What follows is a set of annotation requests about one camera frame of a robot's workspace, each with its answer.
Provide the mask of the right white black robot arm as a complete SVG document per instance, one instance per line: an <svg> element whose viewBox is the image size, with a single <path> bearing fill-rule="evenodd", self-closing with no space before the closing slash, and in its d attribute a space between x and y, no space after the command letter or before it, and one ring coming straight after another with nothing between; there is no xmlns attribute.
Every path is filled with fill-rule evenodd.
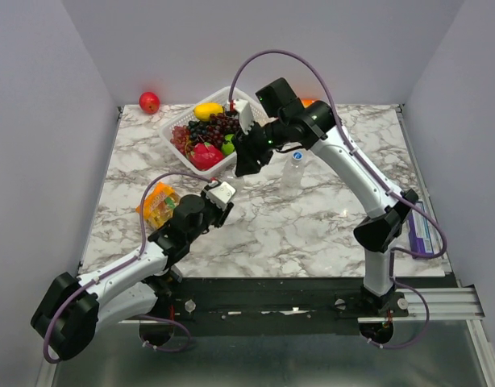
<svg viewBox="0 0 495 387"><path fill-rule="evenodd" d="M402 190L377 170L343 129L332 106L323 101L304 106L284 78L266 85L256 96L271 119L265 125L253 118L249 101L229 98L227 102L239 116L240 129L234 138L236 175L257 174L275 151L293 143L332 168L366 212L354 230L365 259L360 305L366 314L381 314L391 305L396 289L391 250L411 205L418 200L417 193Z"/></svg>

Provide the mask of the clear plastic bottle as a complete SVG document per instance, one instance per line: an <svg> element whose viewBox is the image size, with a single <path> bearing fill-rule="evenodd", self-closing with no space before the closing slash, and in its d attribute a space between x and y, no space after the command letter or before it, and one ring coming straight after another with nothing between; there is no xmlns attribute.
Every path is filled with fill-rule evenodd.
<svg viewBox="0 0 495 387"><path fill-rule="evenodd" d="M243 178L237 177L235 174L226 175L224 180L237 190L242 189L244 184Z"/></svg>
<svg viewBox="0 0 495 387"><path fill-rule="evenodd" d="M284 189L298 189L305 170L304 155L294 151L285 163L281 177L281 186Z"/></svg>

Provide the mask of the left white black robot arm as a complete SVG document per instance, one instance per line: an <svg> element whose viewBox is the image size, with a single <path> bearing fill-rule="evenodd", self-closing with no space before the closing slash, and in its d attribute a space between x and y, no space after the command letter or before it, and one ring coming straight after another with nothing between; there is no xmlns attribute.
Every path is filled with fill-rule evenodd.
<svg viewBox="0 0 495 387"><path fill-rule="evenodd" d="M146 279L165 274L189 253L197 238L212 227L220 228L234 196L235 189L227 183L185 195L171 219L144 237L133 252L81 277L58 275L31 318L31 326L44 340L45 360L56 364L72 359L106 323L138 314L162 317L168 299Z"/></svg>

